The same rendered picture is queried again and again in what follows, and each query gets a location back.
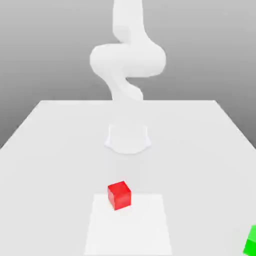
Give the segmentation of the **small green cube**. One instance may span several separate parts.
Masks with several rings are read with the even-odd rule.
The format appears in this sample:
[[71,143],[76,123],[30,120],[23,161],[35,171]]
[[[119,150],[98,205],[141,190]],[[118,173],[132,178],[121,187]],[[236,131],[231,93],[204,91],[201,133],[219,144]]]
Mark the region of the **small green cube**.
[[256,225],[252,225],[248,234],[243,254],[246,256],[256,256]]

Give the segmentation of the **small red cube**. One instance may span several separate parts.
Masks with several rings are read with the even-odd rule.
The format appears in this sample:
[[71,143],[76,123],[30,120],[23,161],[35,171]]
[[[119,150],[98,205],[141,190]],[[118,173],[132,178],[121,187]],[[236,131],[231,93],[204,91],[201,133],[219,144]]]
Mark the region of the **small red cube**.
[[110,184],[107,187],[107,195],[115,211],[128,207],[132,203],[132,192],[125,181]]

